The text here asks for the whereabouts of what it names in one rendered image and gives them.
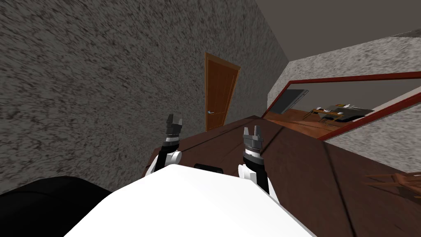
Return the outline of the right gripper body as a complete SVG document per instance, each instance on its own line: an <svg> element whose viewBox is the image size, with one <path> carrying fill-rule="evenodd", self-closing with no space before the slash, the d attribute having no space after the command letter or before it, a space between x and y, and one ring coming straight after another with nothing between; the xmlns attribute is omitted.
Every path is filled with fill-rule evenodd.
<svg viewBox="0 0 421 237"><path fill-rule="evenodd" d="M261 151L263 139L255 135L243 135L245 149L249 151Z"/></svg>

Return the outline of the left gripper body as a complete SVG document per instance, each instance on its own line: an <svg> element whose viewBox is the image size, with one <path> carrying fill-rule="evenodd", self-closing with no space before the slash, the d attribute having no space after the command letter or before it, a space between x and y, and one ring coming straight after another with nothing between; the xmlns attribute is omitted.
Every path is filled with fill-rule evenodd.
<svg viewBox="0 0 421 237"><path fill-rule="evenodd" d="M165 134L167 137L179 137L182 125L176 123L168 123L166 126Z"/></svg>

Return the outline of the wooden table with clutter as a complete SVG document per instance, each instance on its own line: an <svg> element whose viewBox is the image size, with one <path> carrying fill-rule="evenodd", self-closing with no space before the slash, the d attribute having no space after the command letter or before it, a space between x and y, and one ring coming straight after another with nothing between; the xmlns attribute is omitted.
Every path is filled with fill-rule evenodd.
<svg viewBox="0 0 421 237"><path fill-rule="evenodd" d="M347 123L361 119L369 113L374 112L374 110L371 109L353 107L350 105L335 105L334 107L335 108L331 107L332 109L322 109L321 107L312 109L312 111L306 114L303 119L308 118L312 114L322 114L323 116L318 121L319 123L328 124L328 121Z"/></svg>

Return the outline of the brown wooden chair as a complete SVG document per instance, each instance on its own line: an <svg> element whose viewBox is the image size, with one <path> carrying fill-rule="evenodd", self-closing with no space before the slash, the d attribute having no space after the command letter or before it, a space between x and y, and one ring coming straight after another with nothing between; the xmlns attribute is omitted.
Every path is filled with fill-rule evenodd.
<svg viewBox="0 0 421 237"><path fill-rule="evenodd" d="M414 198L421 200L421 172L411 173L394 173L394 174L376 174L365 175L364 177L375 180L375 178L390 178L391 182L371 182L364 183L367 186L384 186L384 187L400 187L405 188L416 194Z"/></svg>

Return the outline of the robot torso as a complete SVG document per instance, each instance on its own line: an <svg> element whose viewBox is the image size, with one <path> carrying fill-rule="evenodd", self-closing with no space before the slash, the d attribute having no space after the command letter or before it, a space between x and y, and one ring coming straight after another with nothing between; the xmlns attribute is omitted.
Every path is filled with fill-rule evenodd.
<svg viewBox="0 0 421 237"><path fill-rule="evenodd" d="M65 237L316 237L258 185L169 165L112 192Z"/></svg>

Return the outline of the dark grey flat panel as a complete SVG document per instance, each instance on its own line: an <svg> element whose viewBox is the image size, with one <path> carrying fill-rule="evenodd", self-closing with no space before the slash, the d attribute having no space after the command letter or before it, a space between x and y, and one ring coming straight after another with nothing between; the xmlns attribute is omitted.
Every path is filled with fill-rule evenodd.
<svg viewBox="0 0 421 237"><path fill-rule="evenodd" d="M283 114L292 108L299 100L301 100L309 90L306 89L286 89L271 107L270 112Z"/></svg>

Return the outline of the brown wooden door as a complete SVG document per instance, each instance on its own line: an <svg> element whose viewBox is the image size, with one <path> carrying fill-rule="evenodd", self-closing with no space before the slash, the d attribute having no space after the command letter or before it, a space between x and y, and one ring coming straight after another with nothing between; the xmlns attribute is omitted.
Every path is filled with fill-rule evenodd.
<svg viewBox="0 0 421 237"><path fill-rule="evenodd" d="M240 70L240 66L205 52L205 131L224 125Z"/></svg>

